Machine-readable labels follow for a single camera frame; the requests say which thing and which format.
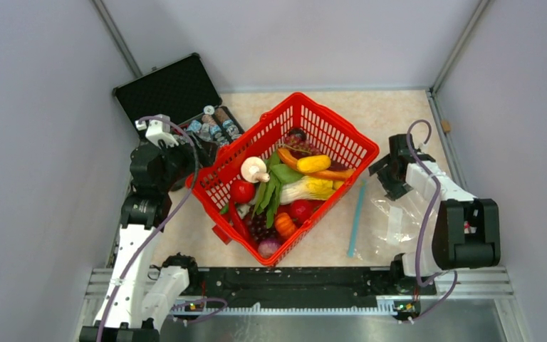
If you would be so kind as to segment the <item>white brown mushroom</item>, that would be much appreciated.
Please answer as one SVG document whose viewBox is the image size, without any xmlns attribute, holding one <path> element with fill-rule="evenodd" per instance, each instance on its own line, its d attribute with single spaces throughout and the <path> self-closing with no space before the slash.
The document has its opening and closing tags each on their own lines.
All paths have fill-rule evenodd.
<svg viewBox="0 0 547 342">
<path fill-rule="evenodd" d="M 269 182 L 266 163 L 260 157 L 248 157 L 241 165 L 242 178 L 250 183 Z"/>
</svg>

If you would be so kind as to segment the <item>clear zip top bag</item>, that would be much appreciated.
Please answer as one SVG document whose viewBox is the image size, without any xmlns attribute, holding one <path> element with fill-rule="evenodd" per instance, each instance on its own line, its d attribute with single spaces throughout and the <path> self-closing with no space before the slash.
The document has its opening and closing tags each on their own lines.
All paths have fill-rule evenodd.
<svg viewBox="0 0 547 342">
<path fill-rule="evenodd" d="M 357 202 L 347 257 L 384 266 L 398 254 L 415 251 L 429 201 L 414 190 L 391 200 L 373 178 L 360 179 L 355 187 Z"/>
</svg>

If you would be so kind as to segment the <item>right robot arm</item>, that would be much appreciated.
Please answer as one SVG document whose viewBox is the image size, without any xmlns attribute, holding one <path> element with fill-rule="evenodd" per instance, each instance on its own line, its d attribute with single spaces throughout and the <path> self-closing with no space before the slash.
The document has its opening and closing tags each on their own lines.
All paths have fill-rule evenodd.
<svg viewBox="0 0 547 342">
<path fill-rule="evenodd" d="M 414 192 L 436 213 L 432 238 L 417 236 L 413 252 L 397 254 L 389 274 L 391 288 L 407 294 L 421 278 L 453 269 L 496 266 L 501 258 L 499 207 L 492 199 L 464 190 L 442 171 L 436 160 L 416 149 L 410 136 L 392 135 L 390 151 L 368 169 L 391 201 Z"/>
</svg>

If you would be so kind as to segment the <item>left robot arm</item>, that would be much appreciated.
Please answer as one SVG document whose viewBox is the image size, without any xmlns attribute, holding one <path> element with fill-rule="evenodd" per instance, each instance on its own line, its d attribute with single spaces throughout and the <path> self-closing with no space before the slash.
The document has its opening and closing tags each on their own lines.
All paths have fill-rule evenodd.
<svg viewBox="0 0 547 342">
<path fill-rule="evenodd" d="M 178 146 L 146 142 L 131 152 L 131 190 L 121 207 L 108 289 L 93 322 L 81 328 L 79 341 L 158 341 L 176 299 L 199 288 L 196 261 L 181 254 L 166 260 L 152 286 L 147 280 L 164 227 L 180 209 L 172 206 L 171 189 L 212 165 L 216 154 L 214 143 L 195 139 Z"/>
</svg>

